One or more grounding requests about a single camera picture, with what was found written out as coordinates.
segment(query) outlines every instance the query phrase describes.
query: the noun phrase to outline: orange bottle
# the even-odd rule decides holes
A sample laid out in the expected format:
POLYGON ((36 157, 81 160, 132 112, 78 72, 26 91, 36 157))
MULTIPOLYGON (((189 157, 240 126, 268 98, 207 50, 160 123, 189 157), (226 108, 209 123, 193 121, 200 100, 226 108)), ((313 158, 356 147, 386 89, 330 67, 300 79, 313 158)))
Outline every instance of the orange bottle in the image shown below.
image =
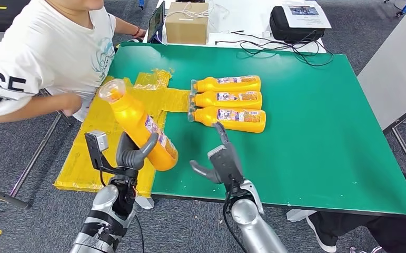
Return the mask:
POLYGON ((259 91, 191 93, 189 104, 198 107, 218 106, 260 110, 262 108, 262 93, 259 91))
POLYGON ((156 170, 165 171, 176 165, 175 146, 147 114, 144 105, 127 93, 123 80, 114 79, 104 84, 99 97, 110 103, 116 120, 138 147, 147 142, 151 133, 159 134, 158 143, 147 156, 156 170))
POLYGON ((187 117, 190 122, 201 122, 208 127, 220 122, 226 129, 252 133, 263 132, 266 125, 266 113, 262 110, 215 106, 201 109, 190 107, 187 117))
POLYGON ((213 78, 191 81, 193 93, 206 91, 260 91, 260 77, 247 75, 238 77, 213 78))

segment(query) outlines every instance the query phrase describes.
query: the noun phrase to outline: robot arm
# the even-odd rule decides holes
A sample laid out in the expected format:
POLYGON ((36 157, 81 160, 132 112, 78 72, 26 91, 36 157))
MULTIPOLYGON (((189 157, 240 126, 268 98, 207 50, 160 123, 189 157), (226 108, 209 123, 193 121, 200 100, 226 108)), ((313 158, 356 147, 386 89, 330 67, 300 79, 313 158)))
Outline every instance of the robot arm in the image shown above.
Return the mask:
MULTIPOLYGON (((232 232, 226 218, 225 223, 245 252, 288 253, 274 230, 263 220, 264 211, 259 194, 254 184, 243 177, 237 152, 228 140, 223 125, 217 123, 215 127, 220 134, 222 145, 207 154, 214 169, 191 161, 193 170, 213 183, 224 184, 226 201, 223 216, 225 218, 227 213, 232 214, 242 232, 245 247, 232 232)), ((122 133, 117 148, 116 168, 113 168, 102 154, 102 151, 108 148, 104 132, 89 132, 85 134, 85 139, 93 167, 101 173, 104 171, 115 176, 97 193, 70 253, 115 253, 117 245, 136 215, 134 202, 138 171, 156 145, 158 134, 153 133, 147 144, 138 149, 128 135, 122 133)))
POLYGON ((225 223, 243 251, 287 253, 274 230, 263 220, 264 211, 259 194, 254 184, 243 177, 237 152, 228 140, 223 125, 218 122, 214 127, 218 130, 222 142, 220 146, 207 153, 214 169, 205 168, 196 161, 191 161, 193 170, 213 183, 224 184, 226 201, 223 216, 225 218, 226 213, 232 214, 234 222, 242 232, 245 247, 233 233, 226 218, 225 223))
POLYGON ((104 171, 115 176, 94 198, 70 253, 114 253, 136 215, 134 202, 138 171, 155 147, 158 134, 153 133, 147 144, 139 149, 123 132, 117 147, 116 168, 111 167, 102 154, 108 148, 104 132, 86 133, 85 140, 93 167, 101 173, 104 171))

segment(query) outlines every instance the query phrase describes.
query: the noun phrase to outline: floor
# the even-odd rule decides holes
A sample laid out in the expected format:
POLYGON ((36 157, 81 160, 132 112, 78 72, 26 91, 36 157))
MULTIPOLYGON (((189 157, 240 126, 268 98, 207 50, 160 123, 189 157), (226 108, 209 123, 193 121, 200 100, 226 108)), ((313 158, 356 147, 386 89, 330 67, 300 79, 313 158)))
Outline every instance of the floor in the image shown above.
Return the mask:
MULTIPOLYGON (((137 0, 106 0, 110 13, 135 25, 146 27, 156 0, 147 0, 141 11, 137 0)), ((323 38, 334 53, 346 54, 358 74, 385 38, 398 24, 397 9, 382 0, 319 0, 333 29, 323 38)), ((114 42, 129 37, 117 35, 114 42)), ((0 124, 0 190, 9 192, 28 163, 55 115, 17 123, 0 124)), ((63 122, 54 131, 23 185, 19 197, 33 205, 19 210, 0 202, 0 253, 67 252, 86 217, 93 193, 60 191, 52 186, 79 123, 63 122)), ((406 126, 401 132, 406 139, 406 126)), ((406 172, 406 157, 392 134, 387 135, 395 157, 406 172)), ((188 200, 157 199, 153 210, 140 210, 146 252, 239 252, 222 219, 221 204, 188 200)), ((306 222, 286 221, 286 208, 266 208, 266 220, 276 229, 289 252, 323 252, 306 222)), ((377 243, 367 229, 358 228, 340 238, 338 252, 351 246, 370 252, 377 243)), ((141 252, 140 233, 132 225, 118 252, 141 252)))

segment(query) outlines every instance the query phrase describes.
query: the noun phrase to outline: bracelet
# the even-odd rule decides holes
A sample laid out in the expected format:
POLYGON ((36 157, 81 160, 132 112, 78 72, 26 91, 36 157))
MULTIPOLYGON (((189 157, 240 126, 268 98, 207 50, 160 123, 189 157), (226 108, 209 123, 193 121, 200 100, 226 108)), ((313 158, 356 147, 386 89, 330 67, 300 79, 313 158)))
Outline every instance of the bracelet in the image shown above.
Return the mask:
POLYGON ((139 28, 139 26, 137 27, 137 31, 136 31, 136 33, 135 34, 133 34, 133 37, 136 37, 138 34, 139 34, 139 31, 140 31, 141 29, 139 28))

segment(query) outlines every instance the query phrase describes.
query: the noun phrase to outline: person's hand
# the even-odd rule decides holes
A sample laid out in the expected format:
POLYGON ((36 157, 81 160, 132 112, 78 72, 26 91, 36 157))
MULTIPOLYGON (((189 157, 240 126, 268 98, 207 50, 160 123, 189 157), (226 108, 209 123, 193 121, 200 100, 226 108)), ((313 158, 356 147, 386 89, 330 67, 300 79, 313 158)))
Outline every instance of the person's hand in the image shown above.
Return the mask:
POLYGON ((66 116, 72 116, 82 107, 82 99, 76 93, 64 93, 61 94, 62 100, 64 101, 63 113, 66 116))
POLYGON ((137 35, 136 36, 134 36, 134 38, 144 38, 145 37, 145 34, 147 33, 147 31, 146 30, 144 30, 144 29, 139 29, 139 32, 137 33, 137 35))

